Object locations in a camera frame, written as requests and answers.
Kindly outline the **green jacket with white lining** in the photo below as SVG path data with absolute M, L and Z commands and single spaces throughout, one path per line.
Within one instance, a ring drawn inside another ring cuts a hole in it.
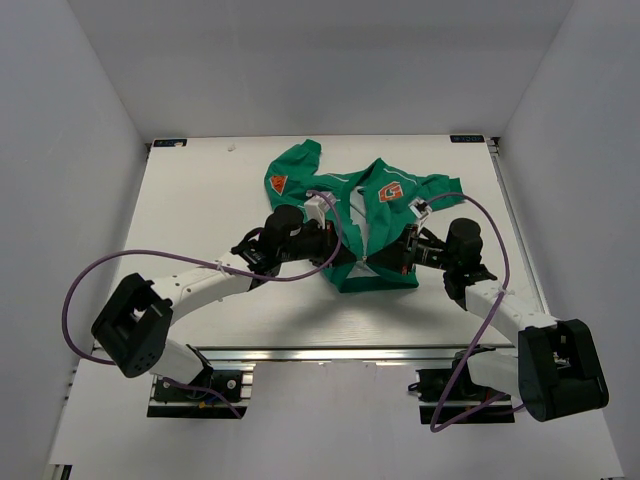
M 343 245 L 355 255 L 346 264 L 323 271 L 340 293 L 406 290 L 419 286 L 413 269 L 394 272 L 370 266 L 368 259 L 391 245 L 409 224 L 432 211 L 462 202 L 461 181 L 444 174 L 416 176 L 390 166 L 381 158 L 351 173 L 318 172 L 321 145 L 311 139 L 296 144 L 271 162 L 264 185 L 273 208 L 304 208 L 309 190 L 335 197 L 343 228 Z

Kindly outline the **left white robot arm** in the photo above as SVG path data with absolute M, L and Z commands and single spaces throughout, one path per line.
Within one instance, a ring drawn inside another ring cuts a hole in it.
M 138 273 L 124 277 L 91 333 L 125 377 L 151 373 L 177 384 L 188 398 L 202 398 L 210 390 L 212 368 L 197 349 L 169 339 L 170 328 L 213 302 L 283 282 L 284 263 L 335 266 L 346 255 L 343 237 L 339 215 L 306 219 L 301 209 L 280 205 L 215 261 L 155 280 Z

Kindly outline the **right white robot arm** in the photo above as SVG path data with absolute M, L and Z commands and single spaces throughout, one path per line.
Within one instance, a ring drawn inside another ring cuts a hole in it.
M 440 425 L 449 398 L 472 401 L 466 412 L 472 415 L 494 396 L 509 396 L 539 422 L 606 407 L 609 390 L 588 325 L 538 312 L 508 292 L 483 264 L 482 248 L 480 226 L 460 218 L 450 224 L 445 239 L 408 225 L 369 259 L 370 265 L 399 274 L 417 266 L 442 271 L 448 297 L 515 348 L 501 353 L 474 339 L 455 355 L 448 372 L 421 374 L 409 388 L 421 400 L 436 402 L 432 425 Z

